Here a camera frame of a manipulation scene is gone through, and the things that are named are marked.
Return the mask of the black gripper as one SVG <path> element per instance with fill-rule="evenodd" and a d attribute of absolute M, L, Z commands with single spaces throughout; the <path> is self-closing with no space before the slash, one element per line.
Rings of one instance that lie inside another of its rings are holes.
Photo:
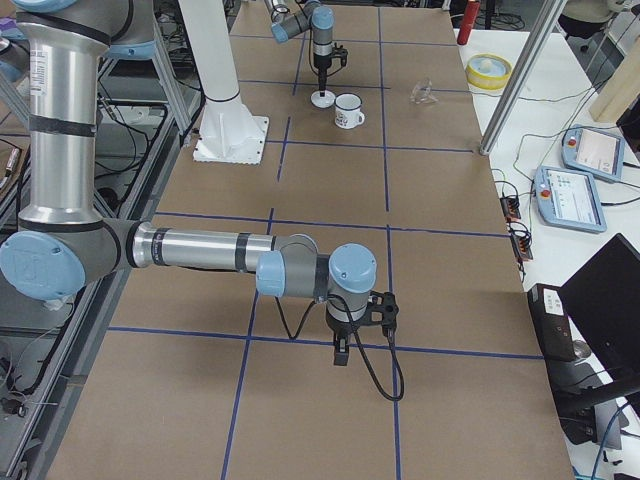
<path fill-rule="evenodd" d="M 335 366 L 347 366 L 349 360 L 350 336 L 353 333 L 353 326 L 351 323 L 335 319 L 328 319 L 327 325 L 333 332 L 333 364 Z"/>
<path fill-rule="evenodd" d="M 317 66 L 317 77 L 318 77 L 318 93 L 321 98 L 326 97 L 326 84 L 328 77 L 328 66 L 326 64 L 322 64 Z"/>

